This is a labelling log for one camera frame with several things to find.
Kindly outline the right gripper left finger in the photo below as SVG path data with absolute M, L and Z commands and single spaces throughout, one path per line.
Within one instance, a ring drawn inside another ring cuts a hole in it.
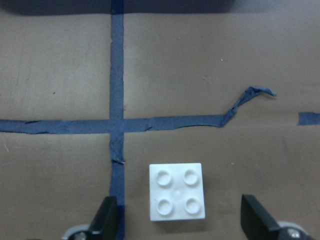
M 103 199 L 88 228 L 89 240 L 115 240 L 118 230 L 118 205 L 115 196 Z

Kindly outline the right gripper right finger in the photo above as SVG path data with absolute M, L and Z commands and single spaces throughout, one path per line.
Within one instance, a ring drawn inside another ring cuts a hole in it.
M 248 240 L 277 240 L 280 226 L 254 195 L 243 194 L 240 225 Z

